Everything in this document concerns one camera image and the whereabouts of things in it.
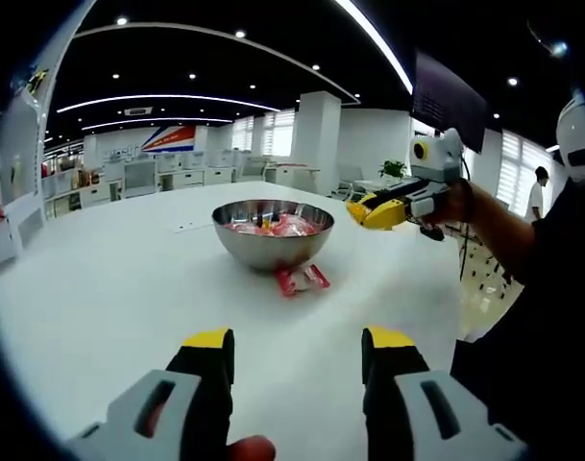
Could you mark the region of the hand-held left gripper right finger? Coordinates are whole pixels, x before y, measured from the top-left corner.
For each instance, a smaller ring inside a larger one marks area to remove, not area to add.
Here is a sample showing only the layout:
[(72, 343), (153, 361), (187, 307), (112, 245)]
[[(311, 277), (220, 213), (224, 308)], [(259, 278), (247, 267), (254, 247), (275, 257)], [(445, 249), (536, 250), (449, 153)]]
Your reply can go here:
[(431, 371), (411, 338), (365, 327), (363, 414), (369, 460), (525, 460), (528, 447), (489, 421), (487, 406), (456, 379)]

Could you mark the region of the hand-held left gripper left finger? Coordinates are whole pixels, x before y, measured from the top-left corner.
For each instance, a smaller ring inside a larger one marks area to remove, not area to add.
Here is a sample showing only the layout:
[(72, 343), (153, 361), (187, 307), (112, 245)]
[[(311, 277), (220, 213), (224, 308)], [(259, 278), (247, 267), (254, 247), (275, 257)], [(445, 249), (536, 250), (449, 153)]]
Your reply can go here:
[(68, 450), (76, 460), (224, 460), (233, 382), (233, 330), (197, 333), (165, 369), (113, 400), (103, 422), (68, 440)]

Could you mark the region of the person's left hand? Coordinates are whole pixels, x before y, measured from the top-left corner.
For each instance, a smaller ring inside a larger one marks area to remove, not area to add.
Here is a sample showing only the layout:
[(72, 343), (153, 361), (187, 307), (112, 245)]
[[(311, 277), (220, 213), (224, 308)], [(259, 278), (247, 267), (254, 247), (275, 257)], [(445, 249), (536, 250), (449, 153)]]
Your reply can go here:
[(226, 454), (229, 461), (274, 461), (277, 451), (268, 438), (252, 435), (228, 445)]

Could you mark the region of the person's right hand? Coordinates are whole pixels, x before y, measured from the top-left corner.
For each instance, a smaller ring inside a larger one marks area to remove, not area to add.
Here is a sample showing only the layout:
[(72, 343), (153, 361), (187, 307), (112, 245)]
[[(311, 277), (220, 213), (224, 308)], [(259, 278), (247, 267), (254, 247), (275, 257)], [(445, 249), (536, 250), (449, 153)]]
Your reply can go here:
[(474, 214), (475, 193), (472, 185), (465, 179), (458, 179), (449, 183), (449, 189), (438, 198), (435, 209), (421, 220), (428, 225), (471, 224)]

